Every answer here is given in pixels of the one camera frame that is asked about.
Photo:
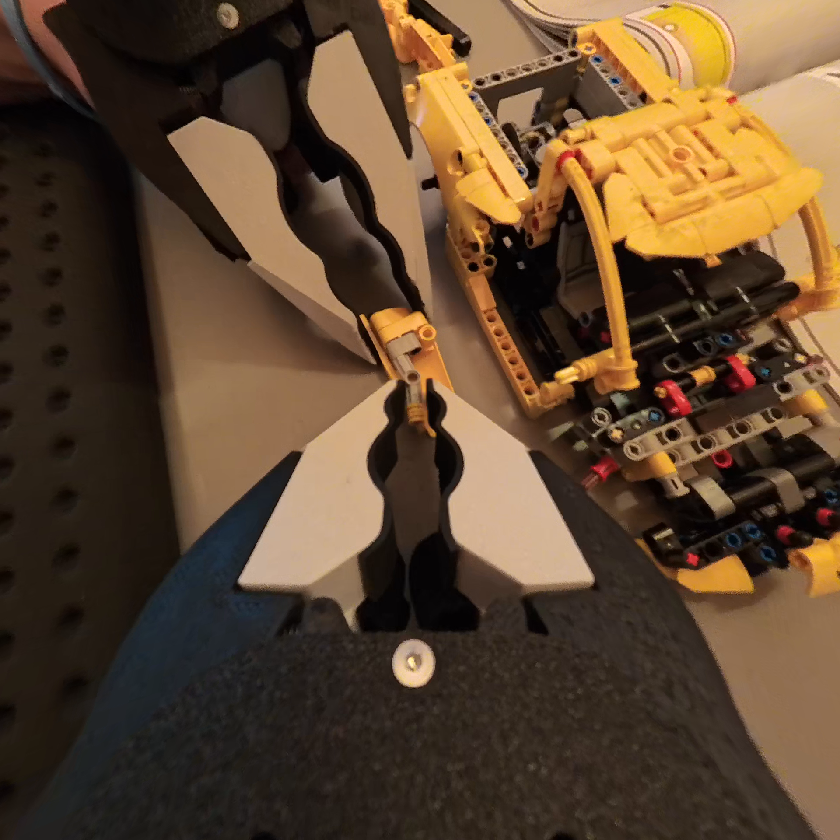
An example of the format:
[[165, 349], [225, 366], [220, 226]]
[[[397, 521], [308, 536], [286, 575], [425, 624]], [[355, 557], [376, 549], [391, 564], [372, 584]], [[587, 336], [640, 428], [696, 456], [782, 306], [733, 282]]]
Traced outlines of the yellow panel brick piece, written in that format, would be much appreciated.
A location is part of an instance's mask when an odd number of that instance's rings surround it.
[[406, 419], [416, 431], [435, 438], [436, 433], [429, 424], [427, 381], [452, 387], [435, 327], [420, 311], [406, 308], [380, 310], [360, 320], [390, 379], [404, 383], [403, 375], [411, 369], [423, 377], [425, 406], [418, 410], [406, 406]]

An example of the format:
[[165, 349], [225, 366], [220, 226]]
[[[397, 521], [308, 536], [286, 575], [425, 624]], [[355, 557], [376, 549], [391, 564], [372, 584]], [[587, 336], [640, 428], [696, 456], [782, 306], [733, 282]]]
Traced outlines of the yellow brick car model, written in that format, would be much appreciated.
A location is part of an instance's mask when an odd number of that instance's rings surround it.
[[441, 192], [448, 259], [529, 417], [641, 482], [640, 544], [692, 592], [771, 570], [838, 592], [830, 364], [794, 320], [838, 306], [823, 177], [738, 95], [685, 90], [620, 30], [404, 89]]

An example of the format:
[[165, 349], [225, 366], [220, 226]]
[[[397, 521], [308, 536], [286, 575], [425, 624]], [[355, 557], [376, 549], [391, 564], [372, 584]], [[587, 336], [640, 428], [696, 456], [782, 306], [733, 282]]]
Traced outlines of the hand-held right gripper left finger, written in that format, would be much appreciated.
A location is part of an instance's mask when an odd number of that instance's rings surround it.
[[246, 592], [331, 599], [352, 629], [402, 566], [385, 483], [406, 386], [390, 381], [310, 441], [238, 577]]

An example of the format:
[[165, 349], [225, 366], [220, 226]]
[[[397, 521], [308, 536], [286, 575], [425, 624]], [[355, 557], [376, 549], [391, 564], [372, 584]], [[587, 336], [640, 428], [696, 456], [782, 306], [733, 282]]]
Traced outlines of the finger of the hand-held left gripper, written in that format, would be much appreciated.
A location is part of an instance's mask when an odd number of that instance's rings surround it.
[[351, 29], [315, 48], [306, 103], [335, 155], [360, 225], [384, 250], [408, 307], [431, 317], [434, 296], [412, 149], [403, 147]]
[[277, 168], [257, 138], [200, 117], [167, 139], [244, 247], [248, 267], [332, 340], [373, 364], [357, 318], [333, 293], [321, 258], [289, 225]]

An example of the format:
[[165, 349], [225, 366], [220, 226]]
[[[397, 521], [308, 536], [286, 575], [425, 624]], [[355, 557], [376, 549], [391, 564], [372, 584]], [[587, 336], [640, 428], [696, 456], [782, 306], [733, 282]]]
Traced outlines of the yellow brick pieces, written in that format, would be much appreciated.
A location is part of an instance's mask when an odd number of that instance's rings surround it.
[[452, 67], [471, 51], [471, 37], [428, 1], [379, 1], [395, 55], [422, 72]]

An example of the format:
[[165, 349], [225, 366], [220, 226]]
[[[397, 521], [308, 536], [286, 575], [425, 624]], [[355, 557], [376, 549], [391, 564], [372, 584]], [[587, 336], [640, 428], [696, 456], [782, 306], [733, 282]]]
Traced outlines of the open instruction booklet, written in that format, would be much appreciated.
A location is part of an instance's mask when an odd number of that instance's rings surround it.
[[839, 2], [510, 2], [551, 50], [622, 30], [683, 89], [727, 88], [822, 174], [838, 299]]

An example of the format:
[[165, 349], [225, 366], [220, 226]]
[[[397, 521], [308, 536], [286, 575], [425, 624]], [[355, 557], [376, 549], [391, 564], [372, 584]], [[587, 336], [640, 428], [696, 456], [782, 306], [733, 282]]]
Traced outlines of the grey desk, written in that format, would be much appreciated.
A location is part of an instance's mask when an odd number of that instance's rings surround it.
[[[480, 75], [530, 60], [543, 45], [506, 2], [432, 2], [472, 39], [469, 68]], [[746, 99], [825, 176], [822, 204], [838, 243], [838, 69], [803, 76]], [[316, 336], [300, 312], [244, 266], [219, 255], [155, 187], [139, 179], [146, 288], [177, 528], [188, 548], [291, 449], [298, 449], [372, 394], [382, 373]], [[580, 480], [583, 453], [550, 441], [564, 410], [527, 419], [490, 352], [444, 253], [443, 208], [420, 195], [435, 286], [434, 325], [455, 391], [495, 423], [539, 448]], [[338, 256], [338, 278], [389, 288], [376, 248], [362, 244], [340, 184], [314, 185], [301, 236]], [[433, 530], [432, 442], [402, 430], [391, 486], [400, 496], [403, 551]], [[413, 479], [412, 467], [425, 468]], [[753, 740], [821, 838], [838, 838], [838, 595], [810, 598], [795, 570], [763, 575], [752, 595], [684, 594], [707, 637]]]

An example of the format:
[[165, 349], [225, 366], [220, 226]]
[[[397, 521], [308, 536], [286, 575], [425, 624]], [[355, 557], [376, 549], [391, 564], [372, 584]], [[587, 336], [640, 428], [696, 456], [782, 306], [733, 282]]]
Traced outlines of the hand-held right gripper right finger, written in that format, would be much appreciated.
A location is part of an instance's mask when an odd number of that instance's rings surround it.
[[531, 450], [437, 381], [427, 405], [440, 500], [437, 530], [413, 556], [417, 624], [470, 631], [496, 602], [591, 589]]

